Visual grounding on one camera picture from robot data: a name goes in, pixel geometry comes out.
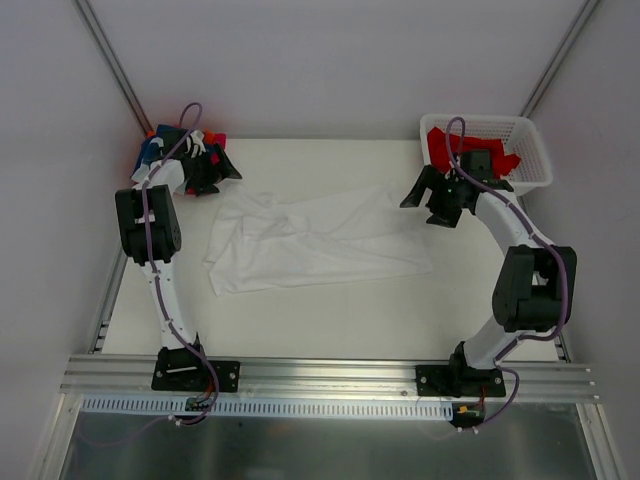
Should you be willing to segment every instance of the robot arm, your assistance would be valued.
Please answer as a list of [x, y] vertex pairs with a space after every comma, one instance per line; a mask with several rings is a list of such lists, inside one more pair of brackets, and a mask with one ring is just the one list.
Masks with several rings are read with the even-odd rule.
[[[565, 322], [571, 310], [577, 258], [572, 248], [558, 247], [542, 235], [518, 207], [511, 186], [493, 178], [488, 151], [463, 153], [460, 166], [476, 182], [468, 181], [455, 170], [444, 175], [427, 165], [401, 206], [418, 206], [429, 188], [432, 193], [426, 206], [433, 215], [427, 223], [455, 228], [462, 210], [468, 209], [489, 228], [505, 260], [492, 295], [493, 315], [475, 336], [458, 344], [448, 365], [416, 367], [418, 394], [461, 397], [484, 393], [503, 397], [506, 391], [498, 362], [513, 351], [522, 338], [556, 327], [562, 312], [559, 265], [554, 256], [540, 246], [540, 241], [555, 250], [567, 272]], [[500, 190], [502, 199], [474, 185], [478, 182]]]
[[[220, 180], [242, 178], [220, 145], [215, 144], [213, 151], [218, 157], [215, 164], [207, 152], [200, 152], [198, 157], [182, 155], [180, 160], [155, 161], [135, 187], [116, 192], [123, 250], [142, 269], [160, 322], [162, 346], [151, 385], [154, 390], [202, 391], [210, 381], [207, 368], [193, 354], [202, 348], [178, 291], [176, 263], [182, 237], [171, 196], [185, 187], [196, 195], [216, 193], [215, 183]], [[234, 362], [218, 363], [215, 368], [237, 368], [231, 365]]]

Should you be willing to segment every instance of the glass panel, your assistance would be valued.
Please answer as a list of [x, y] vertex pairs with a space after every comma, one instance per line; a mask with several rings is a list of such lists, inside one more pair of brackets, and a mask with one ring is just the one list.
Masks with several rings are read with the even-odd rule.
[[[595, 479], [576, 409], [567, 405], [514, 405], [478, 435], [449, 435], [442, 422], [247, 417], [180, 428], [159, 421], [135, 435], [151, 420], [80, 414], [62, 478]], [[128, 439], [95, 447], [80, 436]]]

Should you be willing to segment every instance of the plastic basket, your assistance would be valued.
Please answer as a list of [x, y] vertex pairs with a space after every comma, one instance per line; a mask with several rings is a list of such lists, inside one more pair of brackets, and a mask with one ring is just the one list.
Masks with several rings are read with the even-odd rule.
[[[420, 144], [424, 164], [429, 165], [431, 158], [427, 147], [427, 133], [438, 127], [444, 132], [449, 120], [458, 114], [427, 114], [420, 119]], [[524, 117], [500, 115], [464, 115], [465, 135], [478, 138], [499, 138], [505, 153], [515, 153], [520, 157], [520, 165], [506, 178], [516, 195], [524, 195], [536, 187], [546, 187], [553, 181], [551, 163], [531, 120]], [[451, 133], [460, 135], [460, 122], [452, 127]]]

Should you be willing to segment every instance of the red cloth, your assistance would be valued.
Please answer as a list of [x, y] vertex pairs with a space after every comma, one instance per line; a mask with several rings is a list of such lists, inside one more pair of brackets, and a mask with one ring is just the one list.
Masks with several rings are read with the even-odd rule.
[[[427, 146], [429, 147], [431, 165], [436, 167], [436, 169], [442, 173], [447, 173], [451, 170], [445, 138], [445, 133], [438, 127], [433, 127], [431, 131], [427, 133]], [[458, 149], [460, 136], [451, 134], [450, 141], [451, 150], [455, 153]], [[504, 154], [502, 141], [497, 138], [484, 140], [482, 138], [465, 136], [462, 144], [462, 151], [467, 152], [469, 150], [489, 150], [489, 152], [491, 152], [493, 176], [495, 178], [509, 175], [511, 170], [520, 164], [520, 157], [516, 154]]]

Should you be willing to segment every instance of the white wall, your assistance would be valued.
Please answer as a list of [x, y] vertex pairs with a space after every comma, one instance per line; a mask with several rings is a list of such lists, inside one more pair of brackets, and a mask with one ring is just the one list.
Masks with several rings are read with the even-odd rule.
[[527, 197], [538, 225], [573, 245], [568, 337], [596, 366], [630, 478], [640, 478], [640, 3], [606, 0], [534, 116], [555, 182]]
[[94, 328], [140, 132], [71, 2], [3, 2], [0, 59], [0, 476], [22, 479]]
[[516, 115], [583, 0], [93, 0], [151, 119], [232, 135], [417, 138]]

